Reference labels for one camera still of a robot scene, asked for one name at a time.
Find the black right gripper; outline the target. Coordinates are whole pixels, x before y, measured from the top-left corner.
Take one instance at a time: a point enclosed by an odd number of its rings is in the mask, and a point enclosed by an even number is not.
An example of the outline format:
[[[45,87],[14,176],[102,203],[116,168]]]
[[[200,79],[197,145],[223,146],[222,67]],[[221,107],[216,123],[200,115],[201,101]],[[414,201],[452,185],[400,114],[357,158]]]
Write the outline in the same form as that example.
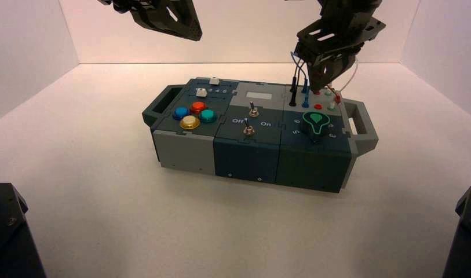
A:
[[[358,52],[385,24],[373,17],[381,1],[319,1],[320,18],[297,33],[297,57],[309,64],[309,87],[317,93],[355,63]]]

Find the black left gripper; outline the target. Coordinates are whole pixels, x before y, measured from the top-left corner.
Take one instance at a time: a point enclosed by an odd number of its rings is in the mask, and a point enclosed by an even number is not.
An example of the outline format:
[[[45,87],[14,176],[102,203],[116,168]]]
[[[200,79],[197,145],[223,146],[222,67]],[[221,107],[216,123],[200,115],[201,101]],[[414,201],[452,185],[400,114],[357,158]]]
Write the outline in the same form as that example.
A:
[[[143,28],[191,41],[199,41],[202,29],[192,1],[99,0],[115,10],[130,10]]]

